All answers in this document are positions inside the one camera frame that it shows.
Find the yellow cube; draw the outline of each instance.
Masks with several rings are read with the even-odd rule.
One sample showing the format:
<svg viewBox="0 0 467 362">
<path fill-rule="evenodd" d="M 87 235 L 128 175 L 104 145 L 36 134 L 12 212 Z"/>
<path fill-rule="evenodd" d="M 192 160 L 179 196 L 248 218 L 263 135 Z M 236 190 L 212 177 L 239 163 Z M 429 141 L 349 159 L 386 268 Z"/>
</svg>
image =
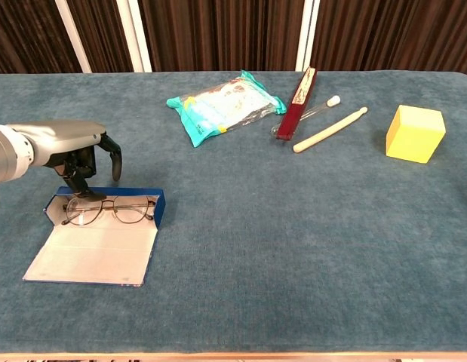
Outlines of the yellow cube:
<svg viewBox="0 0 467 362">
<path fill-rule="evenodd" d="M 400 105 L 386 136 L 386 155 L 425 164 L 446 133 L 434 109 Z"/>
</svg>

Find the blue eyeglass case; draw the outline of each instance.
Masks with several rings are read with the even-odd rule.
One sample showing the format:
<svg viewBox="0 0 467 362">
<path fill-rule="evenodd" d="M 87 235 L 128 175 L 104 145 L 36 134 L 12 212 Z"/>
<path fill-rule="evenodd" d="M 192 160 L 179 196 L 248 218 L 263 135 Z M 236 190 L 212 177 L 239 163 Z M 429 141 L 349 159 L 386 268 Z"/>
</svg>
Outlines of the blue eyeglass case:
<svg viewBox="0 0 467 362">
<path fill-rule="evenodd" d="M 67 219 L 65 206 L 74 194 L 68 187 L 59 187 L 44 208 L 54 229 L 23 276 L 24 281 L 143 285 L 166 205 L 163 190 L 91 189 L 109 200 L 128 197 L 134 201 L 146 196 L 155 202 L 146 211 L 153 218 L 128 224 L 121 222 L 115 211 L 103 210 L 87 225 L 63 224 Z"/>
</svg>

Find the robotic hand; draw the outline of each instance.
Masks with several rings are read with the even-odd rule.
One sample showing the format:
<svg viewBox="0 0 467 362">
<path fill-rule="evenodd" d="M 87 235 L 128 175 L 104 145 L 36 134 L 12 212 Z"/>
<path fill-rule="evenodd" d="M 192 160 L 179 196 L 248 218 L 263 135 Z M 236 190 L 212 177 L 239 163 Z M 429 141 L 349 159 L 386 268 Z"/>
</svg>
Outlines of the robotic hand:
<svg viewBox="0 0 467 362">
<path fill-rule="evenodd" d="M 24 175 L 29 166 L 55 169 L 80 198 L 102 200 L 85 179 L 96 174 L 94 146 L 109 152 L 112 178 L 121 177 L 121 148 L 92 121 L 54 120 L 0 125 L 0 183 Z"/>
</svg>

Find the blue felt surface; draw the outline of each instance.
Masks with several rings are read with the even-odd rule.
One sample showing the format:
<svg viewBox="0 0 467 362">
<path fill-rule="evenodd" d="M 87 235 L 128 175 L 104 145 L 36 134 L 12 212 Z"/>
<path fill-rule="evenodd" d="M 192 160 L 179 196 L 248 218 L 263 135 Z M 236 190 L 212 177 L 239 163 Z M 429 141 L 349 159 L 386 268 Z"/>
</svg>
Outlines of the blue felt surface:
<svg viewBox="0 0 467 362">
<path fill-rule="evenodd" d="M 253 74 L 285 102 L 302 76 Z M 319 72 L 310 106 L 342 104 L 295 140 L 370 111 L 299 155 L 270 137 L 278 115 L 192 148 L 166 99 L 237 75 L 0 75 L 0 124 L 102 122 L 119 185 L 167 198 L 142 287 L 24 283 L 63 182 L 0 184 L 0 351 L 467 351 L 467 76 Z M 399 104 L 443 113 L 427 165 L 384 156 Z M 99 149 L 97 167 L 113 186 Z"/>
</svg>

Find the sealed package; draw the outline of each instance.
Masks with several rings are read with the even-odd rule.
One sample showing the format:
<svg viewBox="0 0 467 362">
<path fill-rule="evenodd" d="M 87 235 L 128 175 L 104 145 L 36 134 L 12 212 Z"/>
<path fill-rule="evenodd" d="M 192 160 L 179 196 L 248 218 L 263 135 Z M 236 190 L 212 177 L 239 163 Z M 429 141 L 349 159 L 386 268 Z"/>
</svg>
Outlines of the sealed package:
<svg viewBox="0 0 467 362">
<path fill-rule="evenodd" d="M 170 98 L 167 106 L 180 114 L 194 147 L 208 137 L 225 133 L 269 113 L 284 114 L 287 107 L 267 93 L 249 72 L 216 87 L 195 94 Z"/>
</svg>

